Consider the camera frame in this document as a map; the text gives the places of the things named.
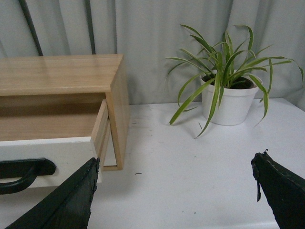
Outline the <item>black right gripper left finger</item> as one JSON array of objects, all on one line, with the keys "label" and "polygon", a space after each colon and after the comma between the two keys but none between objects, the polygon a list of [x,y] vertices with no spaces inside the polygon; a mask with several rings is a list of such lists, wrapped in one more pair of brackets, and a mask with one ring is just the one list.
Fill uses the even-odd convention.
[{"label": "black right gripper left finger", "polygon": [[86,229],[97,190],[100,159],[91,158],[8,229]]}]

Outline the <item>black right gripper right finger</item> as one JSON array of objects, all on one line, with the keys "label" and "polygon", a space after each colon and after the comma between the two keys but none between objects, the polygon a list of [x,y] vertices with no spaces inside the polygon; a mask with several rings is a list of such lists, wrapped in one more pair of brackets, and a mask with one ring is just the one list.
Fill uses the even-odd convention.
[{"label": "black right gripper right finger", "polygon": [[251,160],[257,183],[257,201],[261,191],[281,229],[305,227],[305,179],[275,162],[266,151]]}]

